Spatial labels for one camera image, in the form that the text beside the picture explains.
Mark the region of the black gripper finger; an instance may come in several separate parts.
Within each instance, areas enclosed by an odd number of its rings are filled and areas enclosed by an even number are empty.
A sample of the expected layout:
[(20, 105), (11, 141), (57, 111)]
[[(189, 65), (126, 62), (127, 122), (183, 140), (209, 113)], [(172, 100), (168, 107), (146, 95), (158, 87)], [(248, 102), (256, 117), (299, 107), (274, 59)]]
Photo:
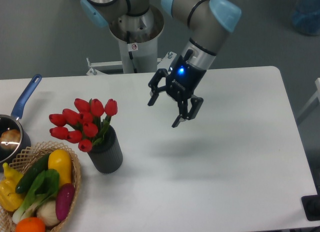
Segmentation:
[(169, 73), (165, 68), (160, 68), (155, 72), (149, 81), (148, 86), (150, 88), (151, 96), (149, 102), (147, 103), (148, 106), (153, 106), (158, 99), (159, 94), (166, 90), (166, 85), (159, 87), (159, 82), (162, 78), (166, 78), (168, 75)]
[(174, 120), (172, 127), (176, 128), (181, 122), (193, 120), (196, 118), (204, 99), (202, 97), (192, 96), (190, 98), (191, 108), (188, 110), (188, 100), (177, 101), (178, 105), (178, 116)]

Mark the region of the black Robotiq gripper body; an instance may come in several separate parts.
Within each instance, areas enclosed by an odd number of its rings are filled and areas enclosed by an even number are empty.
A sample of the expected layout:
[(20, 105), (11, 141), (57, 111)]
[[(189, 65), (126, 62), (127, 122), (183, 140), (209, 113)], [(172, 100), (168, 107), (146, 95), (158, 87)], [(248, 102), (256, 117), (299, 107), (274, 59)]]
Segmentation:
[(176, 102), (188, 100), (194, 94), (205, 73), (206, 70), (187, 63), (180, 55), (170, 74), (165, 78), (165, 91)]

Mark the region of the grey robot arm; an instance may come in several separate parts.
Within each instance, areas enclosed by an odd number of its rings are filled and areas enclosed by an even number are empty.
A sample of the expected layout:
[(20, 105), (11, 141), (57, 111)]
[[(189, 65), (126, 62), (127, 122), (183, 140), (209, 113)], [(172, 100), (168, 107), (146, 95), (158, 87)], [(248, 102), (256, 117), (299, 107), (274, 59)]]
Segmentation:
[[(81, 0), (80, 5), (97, 27), (108, 27), (117, 39), (125, 74), (153, 73), (149, 106), (166, 92), (177, 102), (173, 122), (192, 120), (203, 99), (196, 87), (235, 30), (241, 9), (228, 0), (161, 0), (161, 9), (150, 0)], [(186, 25), (192, 35), (182, 53), (167, 68), (158, 67), (158, 37), (164, 29), (163, 12)]]

